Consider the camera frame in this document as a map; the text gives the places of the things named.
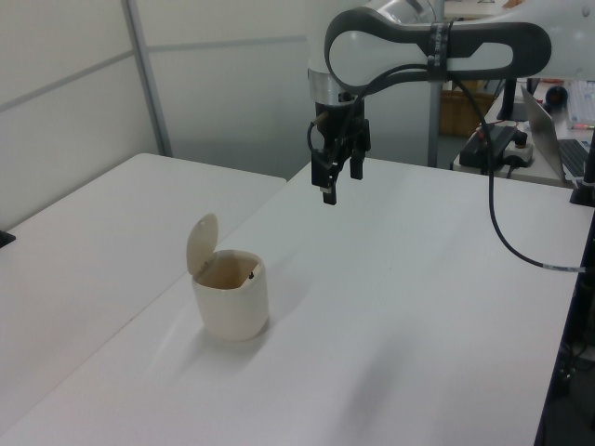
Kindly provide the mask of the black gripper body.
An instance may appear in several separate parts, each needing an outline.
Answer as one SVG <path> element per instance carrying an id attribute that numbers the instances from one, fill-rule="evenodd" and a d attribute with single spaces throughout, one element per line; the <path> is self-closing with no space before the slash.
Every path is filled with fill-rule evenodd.
<path id="1" fill-rule="evenodd" d="M 363 98 L 337 104 L 315 102 L 314 107 L 313 127 L 324 140 L 320 149 L 313 149 L 314 156 L 354 156 L 355 152 L 365 156 L 371 142 Z"/>

